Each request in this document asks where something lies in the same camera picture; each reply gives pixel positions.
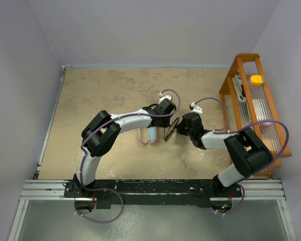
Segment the gray wall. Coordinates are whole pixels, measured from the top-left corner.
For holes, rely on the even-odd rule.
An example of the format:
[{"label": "gray wall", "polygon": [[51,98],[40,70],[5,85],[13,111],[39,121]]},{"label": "gray wall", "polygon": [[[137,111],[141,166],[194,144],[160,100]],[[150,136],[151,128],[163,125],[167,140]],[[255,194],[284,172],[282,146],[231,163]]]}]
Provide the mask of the gray wall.
[{"label": "gray wall", "polygon": [[62,64],[229,66],[279,0],[29,0]]},{"label": "gray wall", "polygon": [[282,0],[255,45],[280,116],[290,130],[292,157],[277,171],[282,178],[301,240],[301,0]]},{"label": "gray wall", "polygon": [[7,240],[24,179],[48,127],[61,63],[26,0],[0,0],[0,240]]}]

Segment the black bracket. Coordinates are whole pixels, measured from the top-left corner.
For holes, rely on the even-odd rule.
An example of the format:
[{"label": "black bracket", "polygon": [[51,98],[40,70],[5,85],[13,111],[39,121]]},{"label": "black bracket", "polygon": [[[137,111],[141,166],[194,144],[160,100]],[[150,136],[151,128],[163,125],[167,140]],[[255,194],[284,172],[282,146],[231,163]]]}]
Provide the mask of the black bracket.
[{"label": "black bracket", "polygon": [[[107,111],[100,111],[88,126],[81,133],[83,141],[88,138],[98,127],[111,120],[111,115]],[[119,124],[112,122],[105,127],[105,131],[98,131],[90,140],[85,144],[85,147],[90,152],[92,157],[101,157],[105,155],[113,146],[121,128]]]},{"label": "black bracket", "polygon": [[[176,105],[169,99],[163,99],[159,104],[152,104],[150,106],[146,106],[142,108],[146,110],[149,114],[155,115],[163,115],[170,114],[174,109],[176,109]],[[152,117],[152,122],[149,127],[169,127],[170,126],[171,117]]]},{"label": "black bracket", "polygon": [[181,123],[177,126],[177,132],[184,136],[189,136],[193,145],[200,149],[205,149],[201,137],[210,132],[205,130],[202,124],[202,119],[198,113],[190,112],[183,115]]},{"label": "black bracket", "polygon": [[270,150],[251,128],[226,138],[224,143],[236,170],[244,177],[253,175],[273,159]]},{"label": "black bracket", "polygon": [[[79,182],[65,182],[65,198],[92,198],[93,192],[83,191]],[[211,207],[210,198],[241,197],[237,184],[228,188],[217,188],[212,179],[187,180],[95,180],[89,188],[110,188],[117,191],[125,205],[194,205]],[[108,209],[120,204],[118,196],[109,191],[97,192],[97,209]]]}]

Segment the speckled floor surface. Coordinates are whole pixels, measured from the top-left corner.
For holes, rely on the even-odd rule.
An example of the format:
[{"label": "speckled floor surface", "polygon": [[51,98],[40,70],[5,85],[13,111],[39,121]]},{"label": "speckled floor surface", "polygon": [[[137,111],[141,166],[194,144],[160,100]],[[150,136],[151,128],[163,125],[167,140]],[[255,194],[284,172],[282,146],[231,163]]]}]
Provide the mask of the speckled floor surface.
[{"label": "speckled floor surface", "polygon": [[[228,69],[69,69],[47,142],[39,179],[71,179],[83,156],[81,132],[101,110],[120,114],[158,102],[161,90],[172,88],[182,99],[180,111],[203,97],[219,98]],[[200,104],[206,129],[224,125],[222,107],[213,100]],[[224,150],[200,150],[188,137],[174,133],[168,142],[158,130],[154,144],[142,144],[137,130],[119,135],[103,156],[96,178],[212,178],[230,165]]]}]

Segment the purple cable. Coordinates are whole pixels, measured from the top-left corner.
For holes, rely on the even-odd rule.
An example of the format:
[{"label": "purple cable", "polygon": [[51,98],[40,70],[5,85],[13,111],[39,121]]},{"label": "purple cable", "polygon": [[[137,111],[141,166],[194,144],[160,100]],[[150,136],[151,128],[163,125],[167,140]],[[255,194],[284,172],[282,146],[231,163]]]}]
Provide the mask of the purple cable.
[{"label": "purple cable", "polygon": [[246,130],[246,129],[252,127],[252,126],[255,126],[255,125],[258,125],[258,124],[263,124],[263,123],[269,123],[269,122],[273,122],[273,123],[278,123],[278,124],[280,124],[280,125],[284,128],[284,130],[285,130],[285,135],[286,135],[286,136],[285,136],[285,141],[284,141],[284,143],[283,143],[283,146],[282,146],[281,150],[279,151],[279,153],[278,153],[278,154],[276,155],[276,157],[270,162],[270,164],[268,164],[267,166],[265,166],[265,167],[263,167],[262,169],[260,169],[260,170],[257,171],[257,172],[260,172],[260,171],[264,170],[266,167],[268,167],[269,165],[272,165],[277,159],[279,159],[279,158],[281,157],[282,153],[284,152],[284,150],[285,150],[285,148],[286,148],[286,146],[287,146],[287,143],[289,142],[289,130],[288,130],[288,128],[286,127],[286,125],[285,125],[283,122],[281,122],[281,121],[279,121],[279,120],[277,121],[277,120],[275,120],[275,119],[259,120],[258,122],[251,123],[251,124],[249,124],[249,125],[247,125],[247,126],[241,128],[241,129],[239,129],[239,130],[237,130],[237,131],[232,131],[232,132],[215,132],[215,134],[217,134],[217,135],[221,135],[221,134],[236,134],[236,133],[239,133],[239,132],[241,132],[241,131],[244,131],[244,130]]},{"label": "purple cable", "polygon": [[242,198],[241,198],[240,202],[236,205],[236,207],[233,208],[231,211],[227,212],[225,215],[229,215],[229,214],[235,212],[235,211],[241,206],[241,204],[242,204],[243,201],[244,201],[244,197],[245,197],[245,189],[244,189],[244,187],[243,187],[241,184],[238,183],[238,185],[239,185],[240,188],[242,189]]},{"label": "purple cable", "polygon": [[150,116],[150,117],[169,117],[169,116],[172,116],[174,115],[181,107],[181,98],[179,96],[179,94],[174,91],[173,89],[165,89],[161,92],[161,94],[163,94],[164,92],[166,91],[171,91],[173,92],[178,100],[179,100],[179,104],[177,106],[177,108],[170,114],[163,114],[163,115],[159,115],[159,114],[146,114],[146,113],[130,113],[130,114],[124,114],[120,117],[116,117],[114,119],[111,119],[109,121],[107,121],[106,123],[102,124],[100,127],[98,127],[92,134],[90,134],[81,144],[80,148],[83,150],[83,152],[85,153],[84,157],[82,158],[82,161],[81,161],[81,164],[80,164],[80,171],[79,171],[79,176],[80,176],[80,184],[81,186],[87,190],[87,191],[102,191],[102,190],[107,190],[107,191],[110,191],[110,192],[113,192],[115,193],[119,199],[120,199],[120,203],[121,203],[121,209],[120,209],[120,212],[119,214],[114,217],[113,219],[111,220],[107,220],[107,221],[101,221],[101,220],[96,220],[96,219],[93,219],[93,218],[90,218],[90,217],[87,217],[85,215],[83,215],[81,212],[79,212],[79,210],[77,209],[76,207],[76,202],[74,203],[74,208],[75,208],[75,211],[76,211],[76,214],[78,214],[79,216],[87,219],[87,220],[90,220],[92,222],[96,222],[96,223],[109,223],[109,222],[113,222],[115,221],[116,219],[119,218],[119,216],[121,215],[121,213],[123,212],[124,210],[124,201],[122,200],[122,197],[120,196],[120,194],[118,192],[116,192],[115,190],[113,189],[109,189],[109,188],[96,188],[96,189],[92,189],[92,188],[87,188],[85,185],[84,185],[84,182],[83,182],[83,176],[82,176],[82,171],[83,171],[83,167],[84,167],[84,163],[85,163],[85,160],[86,160],[86,157],[87,157],[87,154],[88,152],[86,151],[86,149],[84,148],[85,144],[90,140],[90,138],[92,136],[94,136],[97,132],[99,132],[101,129],[105,128],[107,125],[109,125],[110,123],[120,119],[120,118],[126,118],[126,117],[130,117],[130,116],[139,116],[139,115],[143,115],[143,116]]},{"label": "purple cable", "polygon": [[221,106],[223,107],[225,113],[226,113],[226,122],[225,122],[225,126],[223,126],[223,128],[221,128],[221,129],[215,129],[215,131],[218,131],[218,132],[219,132],[219,131],[222,131],[222,130],[226,129],[226,127],[227,127],[227,125],[228,125],[228,123],[229,123],[229,114],[227,113],[226,107],[225,107],[225,105],[222,103],[222,101],[220,101],[219,99],[214,98],[214,97],[206,97],[206,98],[203,98],[203,99],[200,99],[200,100],[196,101],[194,104],[197,104],[197,103],[199,103],[199,102],[201,102],[201,101],[203,101],[203,100],[206,100],[206,99],[213,99],[213,100],[219,102],[219,103],[221,104]]},{"label": "purple cable", "polygon": [[[275,120],[275,119],[259,120],[258,122],[251,123],[251,124],[249,124],[249,125],[247,125],[247,126],[241,128],[241,129],[239,129],[239,130],[237,130],[237,131],[232,131],[232,132],[216,132],[215,134],[218,134],[218,135],[221,135],[221,134],[235,134],[235,133],[239,133],[239,132],[241,132],[241,131],[244,131],[244,130],[246,130],[246,129],[252,127],[252,126],[255,126],[255,125],[258,125],[258,124],[262,124],[262,123],[269,123],[269,122],[278,123],[278,124],[280,124],[280,125],[284,128],[284,130],[285,130],[285,135],[286,135],[286,136],[285,136],[285,141],[284,141],[284,143],[283,143],[283,146],[282,146],[281,150],[280,150],[279,153],[276,155],[276,157],[270,162],[270,164],[266,165],[265,167],[263,167],[263,168],[261,168],[260,170],[258,170],[258,171],[255,172],[255,173],[257,173],[257,172],[260,172],[260,171],[264,170],[264,169],[267,168],[268,166],[272,165],[277,159],[279,159],[279,158],[281,157],[282,153],[284,152],[284,150],[285,150],[285,148],[286,148],[286,146],[287,146],[287,143],[289,142],[289,130],[288,130],[288,128],[286,127],[286,125],[285,125],[283,122],[281,122],[281,121],[279,121],[279,120],[277,121],[277,120]],[[233,213],[235,210],[237,210],[237,209],[239,208],[239,206],[242,204],[243,200],[244,200],[244,195],[245,195],[244,187],[243,187],[241,184],[238,184],[238,185],[241,187],[241,189],[242,189],[242,191],[243,191],[241,201],[239,202],[239,204],[238,204],[233,210],[231,210],[230,212],[226,213],[225,215],[231,214],[231,213]]]}]

